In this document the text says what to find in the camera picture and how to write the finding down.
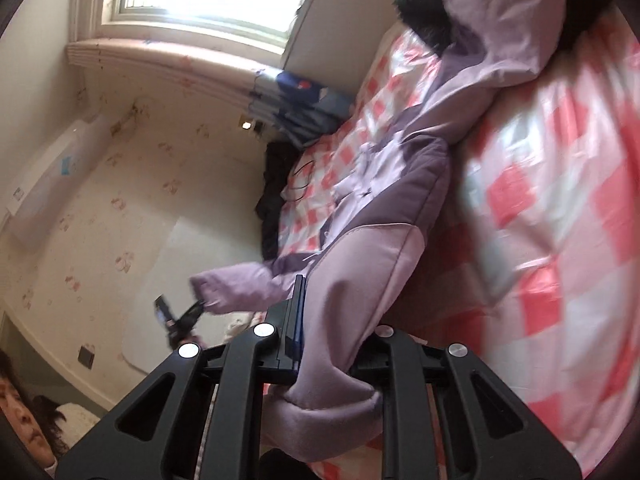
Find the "lilac purple padded jacket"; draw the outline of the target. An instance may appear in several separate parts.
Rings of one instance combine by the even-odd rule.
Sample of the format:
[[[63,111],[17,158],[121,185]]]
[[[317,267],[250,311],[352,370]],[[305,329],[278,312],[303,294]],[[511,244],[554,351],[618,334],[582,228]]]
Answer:
[[[450,182],[450,148],[503,88],[535,79],[561,36],[566,0],[444,0],[452,39],[424,100],[363,145],[334,186],[321,249],[193,275],[209,313],[259,312],[306,278],[296,382],[272,387],[266,442],[305,463],[359,448],[382,430],[382,396],[349,375],[363,343],[422,257]]]

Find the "bright bedroom window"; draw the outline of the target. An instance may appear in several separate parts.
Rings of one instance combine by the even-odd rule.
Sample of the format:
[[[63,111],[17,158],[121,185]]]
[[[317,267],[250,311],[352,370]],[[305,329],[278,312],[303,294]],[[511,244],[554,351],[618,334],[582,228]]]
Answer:
[[[308,0],[72,0],[70,38],[149,39],[281,56]]]

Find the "white headboard panel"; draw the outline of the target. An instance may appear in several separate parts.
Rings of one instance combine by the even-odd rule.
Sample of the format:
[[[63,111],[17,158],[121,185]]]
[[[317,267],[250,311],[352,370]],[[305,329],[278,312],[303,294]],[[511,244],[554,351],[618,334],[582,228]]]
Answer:
[[[154,312],[158,296],[165,297],[178,318],[194,303],[192,275],[259,258],[260,232],[254,221],[204,226],[179,218],[134,296],[122,337],[126,362],[149,373],[169,354],[166,330]]]

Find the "pink checkered bed cover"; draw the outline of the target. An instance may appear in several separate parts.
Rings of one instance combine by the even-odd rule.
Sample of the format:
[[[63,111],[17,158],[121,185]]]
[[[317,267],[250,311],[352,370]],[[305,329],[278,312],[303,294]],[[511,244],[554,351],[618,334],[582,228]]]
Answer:
[[[438,66],[407,27],[386,32],[356,118],[307,150],[285,188],[303,198],[284,206],[283,255],[320,248],[330,192]],[[639,396],[639,41],[620,11],[500,94],[450,160],[442,211],[384,321],[465,344],[587,477]]]

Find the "black garment on bed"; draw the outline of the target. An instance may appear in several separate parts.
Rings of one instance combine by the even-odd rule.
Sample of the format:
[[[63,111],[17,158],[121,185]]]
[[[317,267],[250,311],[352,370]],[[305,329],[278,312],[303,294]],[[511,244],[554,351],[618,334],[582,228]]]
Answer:
[[[444,0],[393,0],[393,4],[400,20],[440,58],[452,41]]]

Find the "wall power socket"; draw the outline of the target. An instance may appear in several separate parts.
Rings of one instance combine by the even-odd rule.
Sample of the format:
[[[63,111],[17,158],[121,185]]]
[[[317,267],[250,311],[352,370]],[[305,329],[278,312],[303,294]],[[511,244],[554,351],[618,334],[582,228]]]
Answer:
[[[79,348],[77,361],[91,370],[93,368],[94,358],[96,357],[96,350],[93,347],[86,346],[85,344]]]

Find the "white wall air conditioner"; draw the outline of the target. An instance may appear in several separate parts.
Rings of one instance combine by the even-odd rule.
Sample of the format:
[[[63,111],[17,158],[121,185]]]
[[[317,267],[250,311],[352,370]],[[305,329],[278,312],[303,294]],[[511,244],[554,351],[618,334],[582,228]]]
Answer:
[[[39,247],[58,215],[111,141],[102,114],[72,122],[21,171],[6,193],[9,231],[28,250]]]

